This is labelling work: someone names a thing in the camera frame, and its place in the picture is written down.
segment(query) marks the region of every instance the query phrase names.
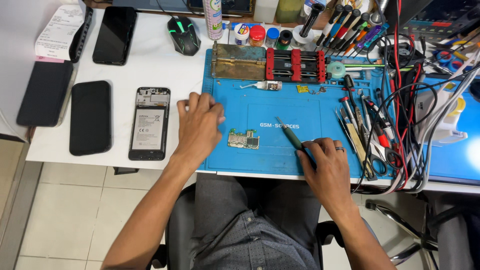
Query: receipt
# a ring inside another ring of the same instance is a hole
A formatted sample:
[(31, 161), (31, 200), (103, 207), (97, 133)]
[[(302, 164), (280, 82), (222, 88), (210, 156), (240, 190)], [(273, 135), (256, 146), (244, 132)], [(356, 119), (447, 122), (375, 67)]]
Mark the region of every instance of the receipt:
[(70, 44), (83, 23), (84, 15), (79, 5), (59, 7), (36, 40), (37, 56), (70, 60)]

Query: white desk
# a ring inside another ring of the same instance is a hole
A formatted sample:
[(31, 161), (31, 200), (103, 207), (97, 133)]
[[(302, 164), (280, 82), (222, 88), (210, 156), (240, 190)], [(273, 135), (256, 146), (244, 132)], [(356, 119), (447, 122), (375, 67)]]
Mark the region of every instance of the white desk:
[[(77, 63), (75, 83), (105, 80), (112, 91), (112, 148), (101, 154), (73, 156), (69, 152), (70, 105), (59, 127), (38, 127), (28, 151), (27, 160), (103, 165), (139, 169), (165, 168), (178, 144), (178, 100), (187, 99), (192, 91), (202, 90), (205, 51), (213, 41), (206, 34), (205, 20), (191, 18), (202, 44), (195, 56), (183, 56), (175, 51), (167, 22), (170, 16), (139, 13), (133, 34), (130, 54), (124, 66), (100, 65), (92, 61), (92, 54), (103, 18), (104, 10), (95, 9), (84, 50)], [(228, 43), (225, 32), (219, 43)], [(128, 159), (132, 131), (135, 94), (139, 87), (167, 87), (171, 90), (170, 119), (168, 122), (166, 157), (163, 161), (132, 161)], [(279, 179), (303, 179), (303, 176), (217, 172), (224, 175), (241, 175)], [(368, 184), (389, 185), (389, 180)], [(480, 193), (480, 187), (429, 183), (427, 189), (451, 192)]]

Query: computer mouse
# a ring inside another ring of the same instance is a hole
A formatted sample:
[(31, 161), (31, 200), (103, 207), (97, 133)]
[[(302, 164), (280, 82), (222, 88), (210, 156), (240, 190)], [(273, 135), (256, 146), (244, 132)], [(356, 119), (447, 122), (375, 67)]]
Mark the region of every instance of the computer mouse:
[(172, 17), (168, 21), (167, 28), (177, 52), (188, 56), (198, 52), (201, 42), (189, 18)]

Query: black smartphone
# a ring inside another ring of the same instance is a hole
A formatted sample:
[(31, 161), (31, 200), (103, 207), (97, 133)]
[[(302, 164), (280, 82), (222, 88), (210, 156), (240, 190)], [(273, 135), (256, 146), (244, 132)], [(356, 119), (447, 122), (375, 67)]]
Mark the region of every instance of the black smartphone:
[(130, 160), (163, 160), (167, 144), (170, 89), (141, 87), (137, 90), (130, 139)]
[(72, 87), (70, 153), (83, 156), (106, 152), (112, 145), (110, 84), (96, 81)]
[(93, 62), (120, 65), (127, 62), (137, 13), (132, 7), (107, 7), (98, 32)]

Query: phone battery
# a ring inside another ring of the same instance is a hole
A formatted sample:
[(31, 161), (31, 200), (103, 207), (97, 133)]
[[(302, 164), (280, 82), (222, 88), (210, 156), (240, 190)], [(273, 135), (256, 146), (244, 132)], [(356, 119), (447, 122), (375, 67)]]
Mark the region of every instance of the phone battery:
[(164, 109), (137, 109), (132, 150), (161, 150)]

